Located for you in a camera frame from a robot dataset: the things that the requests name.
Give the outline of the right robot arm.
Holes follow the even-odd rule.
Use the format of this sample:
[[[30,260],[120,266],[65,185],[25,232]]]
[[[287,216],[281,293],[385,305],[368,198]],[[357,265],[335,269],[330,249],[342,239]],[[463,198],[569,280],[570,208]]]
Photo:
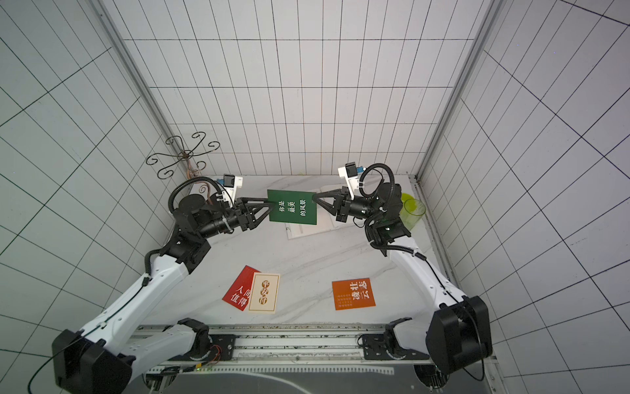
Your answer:
[[[451,374],[492,355],[486,303],[465,295],[420,251],[403,220],[419,203],[400,185],[385,182],[368,195],[342,187],[316,194],[313,202],[339,222],[362,220],[369,246],[394,262],[418,292],[419,312],[390,322],[380,341],[366,339],[367,357],[420,356]]]

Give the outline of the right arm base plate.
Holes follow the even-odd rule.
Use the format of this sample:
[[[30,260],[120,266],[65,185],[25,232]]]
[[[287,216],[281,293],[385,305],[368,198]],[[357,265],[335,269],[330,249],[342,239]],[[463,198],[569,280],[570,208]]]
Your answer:
[[[428,361],[429,355],[415,350],[406,350],[391,341],[385,334],[359,336],[357,341],[366,361]]]

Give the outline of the green card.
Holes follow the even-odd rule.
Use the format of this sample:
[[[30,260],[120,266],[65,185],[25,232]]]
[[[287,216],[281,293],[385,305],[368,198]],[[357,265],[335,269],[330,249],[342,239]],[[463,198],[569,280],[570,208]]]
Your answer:
[[[317,205],[314,193],[293,190],[267,190],[267,200],[272,204],[271,222],[300,225],[317,224]]]

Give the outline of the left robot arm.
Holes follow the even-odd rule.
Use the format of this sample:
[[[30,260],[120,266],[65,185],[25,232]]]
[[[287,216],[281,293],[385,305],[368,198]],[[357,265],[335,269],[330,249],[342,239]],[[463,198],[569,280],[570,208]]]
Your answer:
[[[136,328],[176,285],[201,264],[208,238],[237,228],[253,230],[273,209],[262,198],[238,198],[232,204],[192,194],[169,209],[176,220],[165,246],[149,251],[145,274],[79,331],[65,330],[52,343],[55,384],[70,393],[121,393],[129,382],[178,356],[205,361],[221,350],[209,327],[183,318],[150,338],[130,343]]]

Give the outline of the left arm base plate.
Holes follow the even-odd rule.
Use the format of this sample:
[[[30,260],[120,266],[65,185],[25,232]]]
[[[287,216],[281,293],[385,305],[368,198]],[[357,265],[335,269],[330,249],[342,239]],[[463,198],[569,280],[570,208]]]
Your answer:
[[[208,335],[200,361],[206,364],[231,361],[236,349],[236,339],[237,336],[232,334]]]

